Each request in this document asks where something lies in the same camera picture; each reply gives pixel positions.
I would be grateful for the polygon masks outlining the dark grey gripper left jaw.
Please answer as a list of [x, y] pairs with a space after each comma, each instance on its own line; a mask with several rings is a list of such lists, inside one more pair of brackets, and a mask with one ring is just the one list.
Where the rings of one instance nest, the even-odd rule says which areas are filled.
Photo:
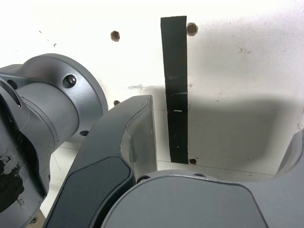
[[131, 97], [93, 126], [45, 222], [47, 228], [99, 228], [139, 177], [157, 170], [151, 95]]

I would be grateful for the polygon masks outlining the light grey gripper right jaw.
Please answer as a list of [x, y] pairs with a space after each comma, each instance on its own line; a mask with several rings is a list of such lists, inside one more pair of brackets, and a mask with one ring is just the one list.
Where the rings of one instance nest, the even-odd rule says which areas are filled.
[[104, 228], [301, 228], [304, 225], [304, 133], [288, 147], [298, 154], [272, 179], [231, 182], [158, 172], [110, 209]]

